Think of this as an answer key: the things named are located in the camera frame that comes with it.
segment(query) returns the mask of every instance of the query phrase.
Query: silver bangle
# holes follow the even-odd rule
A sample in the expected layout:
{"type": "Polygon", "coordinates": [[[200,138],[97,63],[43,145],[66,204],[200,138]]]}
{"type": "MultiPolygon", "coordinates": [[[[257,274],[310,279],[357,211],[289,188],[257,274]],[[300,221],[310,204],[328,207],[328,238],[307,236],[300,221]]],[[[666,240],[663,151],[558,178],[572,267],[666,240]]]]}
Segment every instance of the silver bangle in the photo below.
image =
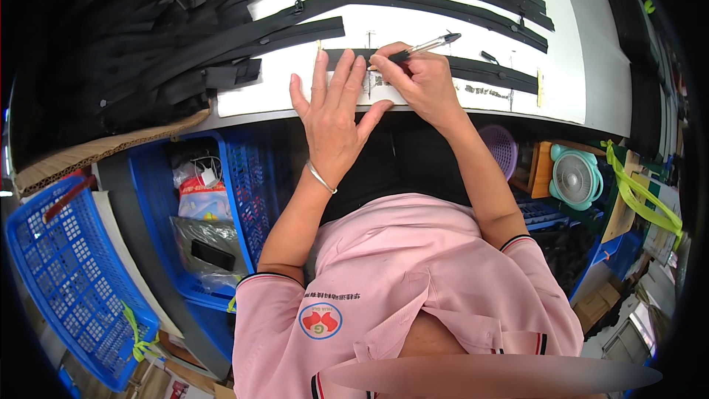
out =
{"type": "Polygon", "coordinates": [[[335,194],[338,191],[336,188],[333,190],[332,188],[330,188],[330,186],[327,183],[325,183],[323,178],[320,177],[320,174],[318,174],[318,172],[315,170],[315,167],[313,166],[313,164],[311,164],[310,159],[308,159],[308,161],[306,162],[306,166],[308,167],[308,170],[310,170],[311,173],[313,173],[313,175],[318,180],[318,182],[322,183],[323,186],[325,188],[327,188],[331,194],[335,194]]]}

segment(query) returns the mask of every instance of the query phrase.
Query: red handle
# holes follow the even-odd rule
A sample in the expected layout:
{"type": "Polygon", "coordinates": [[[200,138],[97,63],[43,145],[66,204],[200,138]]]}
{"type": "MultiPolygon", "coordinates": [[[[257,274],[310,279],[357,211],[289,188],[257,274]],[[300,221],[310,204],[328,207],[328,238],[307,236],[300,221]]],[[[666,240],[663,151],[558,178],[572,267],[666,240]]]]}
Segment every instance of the red handle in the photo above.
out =
{"type": "Polygon", "coordinates": [[[91,185],[93,185],[96,181],[96,177],[92,174],[90,175],[87,179],[85,179],[83,182],[78,183],[74,188],[69,190],[65,195],[62,196],[61,199],[45,212],[44,215],[42,215],[42,222],[45,224],[49,223],[50,220],[54,219],[56,215],[59,214],[59,212],[66,207],[69,202],[71,202],[81,191],[84,191],[91,185]]]}

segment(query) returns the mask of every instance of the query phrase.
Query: hand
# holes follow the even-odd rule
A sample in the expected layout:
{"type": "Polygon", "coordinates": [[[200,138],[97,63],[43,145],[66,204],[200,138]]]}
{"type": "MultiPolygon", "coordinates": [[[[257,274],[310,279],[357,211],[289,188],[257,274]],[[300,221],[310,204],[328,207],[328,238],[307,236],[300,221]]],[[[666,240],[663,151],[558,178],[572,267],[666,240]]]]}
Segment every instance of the hand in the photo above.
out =
{"type": "Polygon", "coordinates": [[[416,114],[441,134],[455,130],[461,123],[469,125],[453,88],[448,59],[433,53],[414,54],[403,62],[412,74],[409,77],[402,67],[387,59],[408,48],[411,45],[403,42],[386,45],[371,56],[369,63],[379,69],[383,79],[394,86],[416,114]]]}
{"type": "Polygon", "coordinates": [[[301,92],[301,78],[291,75],[291,101],[306,129],[311,163],[331,188],[337,188],[372,129],[393,104],[390,100],[375,102],[359,125],[355,124],[355,106],[362,92],[366,63],[362,56],[354,56],[351,49],[345,50],[328,87],[328,54],[318,51],[309,103],[301,92]]]}

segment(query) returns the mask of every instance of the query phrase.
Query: purple plastic basket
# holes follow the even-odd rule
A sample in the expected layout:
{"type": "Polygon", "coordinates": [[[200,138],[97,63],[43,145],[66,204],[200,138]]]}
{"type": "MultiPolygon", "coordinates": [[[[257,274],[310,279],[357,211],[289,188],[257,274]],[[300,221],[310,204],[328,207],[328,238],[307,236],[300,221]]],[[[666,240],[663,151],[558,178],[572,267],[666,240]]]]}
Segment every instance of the purple plastic basket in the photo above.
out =
{"type": "Polygon", "coordinates": [[[488,125],[478,131],[488,150],[500,165],[502,173],[510,180],[517,166],[517,144],[509,131],[500,125],[488,125]]]}

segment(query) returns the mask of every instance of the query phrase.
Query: mint green fan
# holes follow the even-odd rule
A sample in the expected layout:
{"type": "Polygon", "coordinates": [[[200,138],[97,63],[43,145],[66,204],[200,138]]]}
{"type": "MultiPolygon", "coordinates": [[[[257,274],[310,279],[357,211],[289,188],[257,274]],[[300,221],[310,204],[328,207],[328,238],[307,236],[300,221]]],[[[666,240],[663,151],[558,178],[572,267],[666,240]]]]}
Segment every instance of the mint green fan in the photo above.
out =
{"type": "Polygon", "coordinates": [[[603,192],[603,177],[596,156],[585,151],[554,144],[554,171],[549,192],[569,207],[584,211],[603,192]]]}

